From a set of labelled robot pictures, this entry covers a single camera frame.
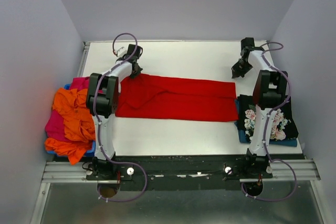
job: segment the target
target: gray floor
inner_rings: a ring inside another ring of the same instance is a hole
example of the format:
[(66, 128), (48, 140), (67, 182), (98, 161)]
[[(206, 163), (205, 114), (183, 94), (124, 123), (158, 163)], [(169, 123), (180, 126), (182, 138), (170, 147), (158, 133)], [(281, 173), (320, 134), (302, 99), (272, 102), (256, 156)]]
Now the gray floor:
[[(282, 197), (289, 182), (265, 184), (264, 197)], [(127, 197), (134, 192), (122, 192)], [(282, 202), (246, 198), (240, 191), (148, 191), (129, 203), (98, 200), (91, 184), (52, 185), (42, 223), (323, 223), (309, 182), (300, 182), (296, 194)]]

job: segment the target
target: black cloth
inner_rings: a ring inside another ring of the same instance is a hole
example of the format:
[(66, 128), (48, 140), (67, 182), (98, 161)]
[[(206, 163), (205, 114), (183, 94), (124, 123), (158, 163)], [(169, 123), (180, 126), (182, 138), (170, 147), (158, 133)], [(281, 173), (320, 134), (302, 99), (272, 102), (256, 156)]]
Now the black cloth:
[[(239, 119), (237, 121), (237, 128), (239, 130), (243, 130), (246, 134), (246, 140), (250, 141), (250, 136), (253, 136), (254, 132), (253, 124), (255, 122), (255, 119), (251, 120), (251, 118), (252, 119), (254, 118), (251, 110), (253, 110), (255, 113), (256, 107), (253, 103), (252, 96), (240, 95), (237, 100), (239, 101), (239, 114), (238, 114)], [(291, 100), (289, 100), (289, 102), (287, 102), (283, 107), (280, 108), (280, 112), (283, 113), (283, 117), (279, 117), (282, 119), (282, 121), (277, 125), (277, 130), (275, 131), (275, 132), (278, 131), (279, 135), (271, 135), (271, 140), (277, 141), (277, 140), (286, 140), (289, 138), (297, 138), (299, 132), (292, 117)]]

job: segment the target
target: blue plastic container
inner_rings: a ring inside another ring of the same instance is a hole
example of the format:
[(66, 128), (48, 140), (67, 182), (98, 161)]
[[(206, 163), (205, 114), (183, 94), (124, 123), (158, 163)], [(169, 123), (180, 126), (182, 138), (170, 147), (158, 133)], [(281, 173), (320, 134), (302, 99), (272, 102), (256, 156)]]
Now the blue plastic container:
[[(66, 84), (66, 85), (64, 85), (64, 89), (66, 89), (66, 90), (69, 90), (70, 89), (70, 85), (71, 84)], [(94, 157), (95, 155), (95, 150), (96, 150), (96, 142), (95, 141), (92, 141), (92, 148), (90, 149), (90, 150), (88, 150), (87, 152), (85, 152), (85, 154), (84, 154), (84, 156), (85, 157)], [(54, 151), (47, 151), (47, 153), (49, 153), (49, 154), (55, 154), (55, 155), (57, 155)]]

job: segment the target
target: metal frame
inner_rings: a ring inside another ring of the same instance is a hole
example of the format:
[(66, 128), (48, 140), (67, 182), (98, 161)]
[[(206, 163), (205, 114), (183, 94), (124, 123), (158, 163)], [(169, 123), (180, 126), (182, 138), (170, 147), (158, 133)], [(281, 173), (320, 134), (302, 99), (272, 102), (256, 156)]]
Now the metal frame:
[[(84, 42), (84, 49), (82, 59), (80, 62), (77, 76), (80, 77), (83, 74), (83, 70), (86, 64), (90, 43)], [(295, 170), (298, 180), (311, 181), (312, 189), (319, 207), (322, 220), (324, 223), (333, 223), (333, 217), (320, 181), (320, 175), (313, 160), (288, 160), (287, 161)], [(83, 163), (78, 163), (75, 166), (71, 166), (67, 162), (47, 162), (43, 173), (41, 186), (39, 189), (38, 197), (36, 200), (33, 216), (31, 218), (31, 224), (40, 223), (43, 217), (43, 212), (47, 202), (51, 183), (109, 183), (115, 184), (116, 180), (87, 180), (86, 171), (82, 169)], [(273, 178), (265, 178), (263, 181), (291, 181), (293, 180), (290, 169), (282, 163), (270, 164), (272, 168)], [(241, 179), (240, 182), (254, 182), (255, 179)]]

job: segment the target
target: floral print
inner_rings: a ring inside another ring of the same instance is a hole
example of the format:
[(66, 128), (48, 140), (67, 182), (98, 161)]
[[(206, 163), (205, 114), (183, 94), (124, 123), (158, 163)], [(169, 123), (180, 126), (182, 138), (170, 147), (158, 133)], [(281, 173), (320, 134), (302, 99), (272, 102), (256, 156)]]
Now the floral print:
[[(244, 119), (244, 127), (246, 129), (245, 134), (249, 136), (250, 140), (252, 140), (253, 132), (256, 124), (256, 110), (254, 106), (250, 106), (249, 110), (245, 111)], [(284, 133), (285, 126), (291, 121), (284, 118), (283, 113), (280, 109), (277, 110), (277, 114), (275, 115), (271, 137), (272, 140), (284, 140), (286, 138), (286, 134)]]

